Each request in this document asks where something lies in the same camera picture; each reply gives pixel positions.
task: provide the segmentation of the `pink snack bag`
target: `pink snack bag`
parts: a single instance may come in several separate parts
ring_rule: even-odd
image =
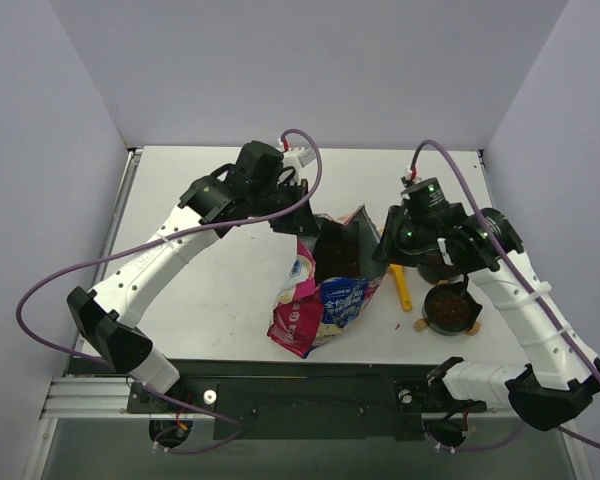
[[[364,206],[342,223],[316,221],[319,237],[297,237],[296,261],[267,332],[302,358],[355,323],[388,268],[371,258],[380,234]]]

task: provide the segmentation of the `wire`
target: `wire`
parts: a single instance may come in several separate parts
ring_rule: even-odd
[[[469,431],[469,407],[464,409],[464,415],[462,416],[462,425],[465,432]]]
[[[63,268],[61,270],[58,270],[55,273],[52,273],[51,275],[43,278],[42,280],[38,281],[36,284],[34,284],[29,290],[27,290],[25,292],[25,294],[22,296],[22,298],[18,301],[18,304],[16,306],[16,323],[18,324],[18,326],[20,327],[20,329],[26,334],[28,335],[30,338],[32,338],[33,340],[35,340],[36,342],[44,345],[45,347],[51,348],[53,350],[57,350],[59,352],[62,353],[67,353],[69,355],[73,355],[76,357],[80,357],[80,358],[84,358],[86,360],[90,360],[92,362],[96,362],[96,363],[100,363],[100,364],[104,364],[104,365],[108,365],[108,362],[104,359],[104,358],[100,358],[100,357],[96,357],[93,355],[88,355],[86,353],[80,352],[78,350],[74,350],[72,348],[67,348],[64,347],[62,345],[59,345],[57,343],[51,342],[43,337],[41,337],[40,335],[38,335],[37,333],[35,333],[33,330],[31,330],[29,328],[29,326],[25,323],[23,315],[22,315],[22,311],[24,309],[25,304],[27,303],[27,301],[31,298],[31,296],[36,293],[38,290],[40,290],[42,287],[44,287],[46,284],[52,282],[53,280],[60,278],[64,275],[67,275],[68,273],[71,272],[75,272],[76,270],[81,270],[83,268],[88,268],[88,267],[93,267],[95,265],[100,265],[102,263],[107,263],[107,262],[111,262],[113,260],[117,260],[119,258],[124,258],[124,257],[128,257],[130,255],[134,255],[136,253],[145,251],[145,250],[149,250],[151,248],[154,248],[160,244],[163,243],[164,240],[175,240],[177,238],[181,238],[181,237],[185,237],[187,235],[191,235],[194,233],[198,233],[198,232],[203,232],[205,230],[211,230],[211,229],[216,229],[216,228],[229,228],[229,227],[239,227],[241,225],[252,225],[254,223],[261,223],[261,222],[267,222],[270,220],[275,220],[277,218],[283,217],[295,210],[297,210],[298,208],[302,207],[305,203],[307,203],[309,201],[309,199],[314,195],[314,193],[316,192],[316,190],[318,189],[318,186],[320,185],[320,181],[322,180],[322,156],[320,154],[320,149],[318,148],[318,145],[315,143],[315,141],[313,140],[313,138],[311,138],[311,136],[309,134],[307,134],[306,132],[304,132],[303,130],[297,129],[297,128],[290,128],[288,130],[285,130],[284,132],[282,132],[282,135],[280,136],[280,138],[283,141],[283,144],[286,145],[286,148],[288,149],[288,141],[287,141],[287,137],[291,134],[296,134],[296,135],[300,135],[301,137],[303,137],[307,143],[309,144],[309,146],[313,149],[315,155],[316,155],[316,163],[317,163],[317,172],[316,172],[316,177],[315,180],[313,182],[313,185],[311,186],[311,188],[309,189],[309,191],[307,192],[307,194],[305,196],[303,196],[300,200],[298,200],[296,203],[294,203],[293,205],[291,205],[288,208],[282,209],[279,212],[276,213],[272,213],[270,215],[264,215],[262,217],[257,217],[257,218],[247,218],[244,220],[235,220],[235,221],[229,221],[229,222],[219,222],[219,223],[211,223],[211,224],[206,224],[206,225],[200,225],[197,227],[192,227],[192,228],[188,228],[185,230],[182,230],[180,232],[176,232],[176,233],[172,233],[171,235],[167,235],[163,238],[160,238],[158,240],[154,240],[152,242],[148,242],[142,245],[138,245],[137,247],[133,247],[130,248],[128,250],[124,250],[122,252],[113,254],[113,255],[108,255],[106,257],[102,257],[102,258],[98,258],[96,260],[88,260],[86,262],[81,262],[81,263],[76,263],[75,265],[71,265],[69,267]],[[186,408],[187,410],[192,410],[194,412],[198,412],[198,413],[202,413],[204,415],[209,415],[211,417],[214,417],[218,420],[222,420],[225,421],[227,423],[233,424],[233,425],[237,425],[237,426],[241,426],[240,422],[238,422],[237,420],[234,420],[230,417],[227,417],[225,415],[216,413],[216,412],[212,412],[210,410],[205,410],[203,408],[200,407],[196,407],[195,405],[191,405],[189,403],[185,403],[185,402],[181,402],[178,399],[169,397],[168,395],[165,395],[163,393],[159,393],[156,390],[153,390],[151,387],[147,386],[147,385],[143,385],[144,389],[147,390],[149,393],[152,393],[153,395],[162,398],[163,400],[172,403],[174,405],[179,405],[182,408]],[[172,453],[178,453],[178,454],[184,454],[184,453],[202,453],[202,452],[206,452],[209,450],[213,450],[214,448],[218,448],[221,447],[222,445],[226,445],[227,443],[229,443],[230,441],[234,440],[235,438],[238,438],[241,434],[243,433],[243,431],[239,431],[236,432],[235,434],[227,437],[226,439],[217,442],[215,444],[212,445],[208,445],[206,447],[201,447],[198,449],[193,449],[193,450],[180,450],[180,451],[173,451]]]
[[[497,448],[501,448],[501,447],[504,447],[506,445],[509,445],[511,442],[513,442],[514,440],[516,440],[522,434],[522,432],[525,429],[525,426],[526,425],[525,425],[524,422],[520,422],[516,426],[516,428],[513,429],[513,431],[511,432],[511,434],[508,437],[503,438],[499,442],[492,443],[490,445],[478,445],[478,446],[475,446],[475,447],[451,448],[451,447],[448,447],[446,445],[442,445],[435,438],[433,438],[433,436],[429,432],[427,432],[427,436],[429,437],[430,440],[433,441],[433,443],[435,443],[436,445],[439,445],[442,450],[447,451],[447,452],[465,452],[465,453],[470,453],[470,452],[487,452],[489,450],[495,450]]]
[[[187,399],[185,400],[185,402],[189,403],[190,401],[191,401],[191,394],[188,393]],[[178,413],[176,413],[176,425],[178,425],[182,430],[184,430],[186,432],[187,430],[189,430],[189,427],[187,427],[184,423],[182,423],[180,421],[180,415],[182,415],[185,410],[186,410],[186,408],[182,407],[180,409],[180,411]]]
[[[440,152],[440,154],[444,157],[444,159],[449,164],[449,167],[451,167],[451,170],[453,171],[454,175],[456,176],[456,179],[458,180],[458,183],[460,184],[462,191],[464,192],[465,196],[467,197],[467,200],[469,201],[469,204],[471,205],[471,208],[473,209],[473,211],[475,213],[478,223],[483,228],[483,230],[487,233],[489,241],[491,242],[491,245],[493,245],[493,248],[495,249],[495,251],[502,258],[502,260],[507,265],[509,270],[511,270],[511,273],[513,273],[514,277],[516,277],[516,279],[520,282],[520,284],[524,287],[524,289],[530,294],[534,293],[535,292],[534,288],[527,281],[527,279],[524,278],[524,275],[520,272],[520,270],[518,270],[516,268],[516,266],[511,261],[511,259],[507,256],[507,253],[502,248],[502,245],[500,245],[500,242],[498,242],[498,239],[495,237],[495,235],[491,231],[491,227],[489,227],[489,224],[487,223],[486,218],[480,211],[480,207],[478,206],[476,199],[474,198],[473,194],[471,193],[471,190],[469,189],[469,185],[467,184],[467,181],[465,180],[464,176],[462,175],[460,168],[458,168],[458,165],[451,157],[451,154],[449,154],[449,152],[440,143],[436,142],[435,140],[424,140],[423,142],[420,143],[420,145],[418,145],[418,148],[416,148],[416,151],[413,154],[413,160],[411,161],[411,170],[413,171],[413,169],[415,168],[416,162],[418,161],[418,156],[420,155],[420,152],[427,145],[432,146],[438,152]],[[535,299],[535,301],[538,303],[538,305],[540,305],[540,308],[542,308],[542,310],[547,315],[547,317],[549,318],[551,323],[556,327],[556,329],[562,330],[562,324],[560,323],[560,320],[558,320],[558,317],[553,312],[551,307],[547,304],[547,302],[544,299],[542,299],[542,297],[537,297]],[[595,365],[593,363],[591,363],[591,361],[587,358],[587,356],[582,351],[582,349],[578,346],[578,344],[571,338],[571,336],[569,335],[569,332],[563,331],[561,333],[561,335],[562,335],[562,338],[564,338],[565,342],[567,342],[569,347],[571,347],[571,349],[574,351],[574,353],[582,361],[582,363],[584,363],[584,365],[591,371],[591,374],[596,379],[596,381],[600,384],[600,372],[595,367]],[[594,440],[590,440],[586,437],[583,437],[582,435],[572,432],[571,430],[568,430],[564,427],[558,427],[558,429],[562,433],[569,435],[570,437],[573,437],[577,440],[581,440],[581,441],[585,442],[587,445],[591,445],[592,447],[600,449],[600,443],[598,443]]]

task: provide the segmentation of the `white backdrop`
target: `white backdrop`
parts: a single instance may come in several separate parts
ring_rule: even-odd
[[[18,298],[97,257],[126,160],[102,100],[46,0],[0,1],[0,479],[20,478],[52,375],[66,358],[16,326]],[[54,282],[25,314],[71,344],[64,297],[93,271]]]
[[[130,145],[483,148],[566,0],[51,0]]]
[[[496,206],[600,353],[600,1],[571,0],[487,148]],[[600,441],[600,394],[580,417]],[[589,449],[596,478],[600,452]]]

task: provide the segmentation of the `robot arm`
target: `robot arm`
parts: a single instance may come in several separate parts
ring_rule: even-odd
[[[314,158],[304,148],[283,154],[251,142],[242,148],[235,164],[194,181],[148,240],[162,239],[162,243],[132,257],[88,292],[77,287],[69,294],[67,303],[80,333],[116,372],[130,373],[152,389],[167,392],[179,373],[137,326],[153,299],[182,268],[230,229],[166,237],[199,224],[263,216],[293,205],[307,190],[301,169]],[[317,234],[308,203],[270,224],[275,232]]]
[[[576,335],[549,297],[550,285],[540,282],[522,241],[497,210],[485,208],[491,232],[535,292],[527,293],[495,252],[487,232],[462,204],[450,204],[437,179],[404,181],[400,206],[389,209],[376,260],[415,267],[430,261],[456,266],[493,302],[525,350],[526,366],[476,365],[451,358],[429,376],[432,391],[455,400],[479,400],[491,407],[511,407],[531,426],[549,430],[575,418],[600,391],[591,371],[562,337],[568,332],[600,371],[600,357]],[[557,330],[536,298],[556,314]]]

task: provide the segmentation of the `cable tie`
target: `cable tie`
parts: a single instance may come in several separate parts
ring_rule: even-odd
[[[520,308],[524,305],[532,303],[536,298],[541,297],[545,293],[549,293],[551,291],[551,284],[549,282],[540,282],[536,289],[527,293],[527,295],[523,295],[521,298],[513,300],[511,302],[500,303],[495,305],[497,310],[514,310]]]
[[[560,330],[556,330],[555,332],[551,333],[550,335],[547,335],[544,338],[541,338],[539,340],[531,340],[529,342],[520,342],[520,346],[524,348],[531,347],[533,345],[543,345],[545,343],[550,342],[551,340],[554,340],[555,338],[562,336],[563,333],[570,332],[571,330],[573,330],[573,328],[569,323],[567,323]]]

